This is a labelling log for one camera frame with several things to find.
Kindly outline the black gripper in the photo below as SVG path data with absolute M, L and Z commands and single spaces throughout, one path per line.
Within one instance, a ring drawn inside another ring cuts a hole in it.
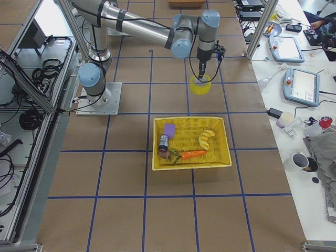
M 226 49 L 221 46 L 219 43 L 215 44 L 215 48 L 213 50 L 213 53 L 216 55 L 218 60 L 223 60 L 225 57 Z M 207 61 L 200 60 L 199 66 L 198 66 L 198 78 L 202 79 L 206 72 L 206 64 Z

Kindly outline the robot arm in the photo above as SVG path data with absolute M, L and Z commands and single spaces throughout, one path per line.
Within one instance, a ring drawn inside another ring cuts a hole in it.
M 120 9 L 110 1 L 72 1 L 72 6 L 86 20 L 90 28 L 89 57 L 92 61 L 110 62 L 108 49 L 108 28 L 137 37 L 169 49 L 178 59 L 191 56 L 195 40 L 198 39 L 198 74 L 194 77 L 205 83 L 206 65 L 213 54 L 222 61 L 225 48 L 215 40 L 220 14 L 215 10 L 205 10 L 201 16 L 178 14 L 171 27 L 146 19 Z

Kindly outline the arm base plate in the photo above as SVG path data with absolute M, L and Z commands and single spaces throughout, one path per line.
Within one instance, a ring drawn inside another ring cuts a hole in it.
M 80 99 L 76 110 L 78 116 L 108 116 L 117 115 L 121 97 L 121 82 L 107 82 L 102 97 L 88 96 Z

